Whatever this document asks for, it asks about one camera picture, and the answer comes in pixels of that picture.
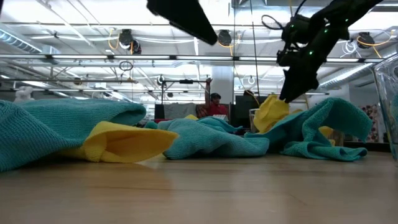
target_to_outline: person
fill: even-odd
[[[207,115],[213,116],[218,114],[223,114],[228,116],[228,110],[224,105],[220,104],[221,96],[218,93],[212,93],[210,96],[210,83],[212,79],[206,79],[206,91],[205,91],[205,102],[206,102],[206,109]]]

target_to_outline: wooden table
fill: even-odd
[[[39,163],[0,174],[0,223],[398,223],[388,153],[139,164]]]

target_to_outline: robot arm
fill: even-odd
[[[280,99],[289,103],[311,89],[316,90],[317,71],[337,41],[348,40],[348,27],[381,1],[334,0],[311,18],[296,12],[283,28],[285,47],[277,54],[277,63],[290,67],[284,71]],[[300,48],[297,43],[306,46]]]
[[[280,99],[286,103],[318,88],[317,71],[337,41],[348,40],[348,27],[382,0],[333,0],[311,18],[298,14],[305,1],[285,27],[276,21],[280,26],[276,29],[283,30],[281,38],[285,42],[284,49],[277,53],[277,63],[290,67],[284,71],[285,83],[280,94]],[[198,0],[148,0],[147,8],[169,20],[170,25],[208,44],[217,42],[217,35]]]

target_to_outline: yellow cloth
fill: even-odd
[[[139,162],[166,151],[178,137],[170,131],[98,123],[78,149],[61,155],[91,162]]]
[[[289,104],[278,99],[277,95],[269,95],[256,111],[254,125],[263,134],[287,115],[289,115]]]
[[[196,116],[190,114],[190,115],[186,116],[185,119],[192,119],[192,120],[196,121],[198,118]]]

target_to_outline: red shirt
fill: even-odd
[[[218,114],[228,115],[228,111],[224,105],[215,105],[214,103],[210,103],[207,113],[209,116]]]

